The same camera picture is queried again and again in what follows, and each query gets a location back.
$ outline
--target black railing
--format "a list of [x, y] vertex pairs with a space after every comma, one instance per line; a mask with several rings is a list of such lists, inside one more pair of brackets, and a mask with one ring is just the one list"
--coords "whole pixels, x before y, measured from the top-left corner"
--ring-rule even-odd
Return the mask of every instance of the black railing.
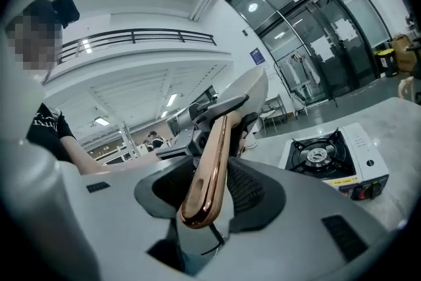
[[59, 53], [58, 63], [65, 63], [66, 61], [79, 57], [80, 55], [88, 55], [105, 48], [147, 40], [176, 40], [182, 43], [185, 43], [186, 41], [195, 41], [201, 43], [212, 43], [216, 46], [216, 43], [213, 40], [213, 35], [199, 32], [171, 30], [168, 28], [134, 28], [128, 30], [115, 30], [93, 34], [82, 39], [65, 43]]

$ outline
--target portable gas stove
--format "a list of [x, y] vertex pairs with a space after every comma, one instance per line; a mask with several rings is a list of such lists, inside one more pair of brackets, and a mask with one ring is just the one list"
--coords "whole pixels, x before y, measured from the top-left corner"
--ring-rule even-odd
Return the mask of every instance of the portable gas stove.
[[375, 198], [389, 170], [359, 123], [286, 143], [280, 168], [323, 180], [351, 199]]

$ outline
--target countertop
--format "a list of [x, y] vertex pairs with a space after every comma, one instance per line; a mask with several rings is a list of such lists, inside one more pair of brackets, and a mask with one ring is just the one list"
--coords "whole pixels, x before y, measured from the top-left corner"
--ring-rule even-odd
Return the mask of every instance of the countertop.
[[421, 192], [421, 107], [396, 97], [328, 123], [279, 136], [262, 138], [241, 158], [278, 166], [286, 141], [330, 132], [358, 122], [378, 148], [389, 180], [381, 195], [356, 201], [386, 229], [407, 220]]

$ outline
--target gray molded plastic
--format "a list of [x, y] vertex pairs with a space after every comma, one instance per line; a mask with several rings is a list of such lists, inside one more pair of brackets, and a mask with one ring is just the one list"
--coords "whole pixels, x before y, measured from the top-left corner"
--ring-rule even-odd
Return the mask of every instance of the gray molded plastic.
[[54, 156], [27, 141], [0, 142], [0, 154], [0, 198], [41, 257], [71, 280], [100, 280]]

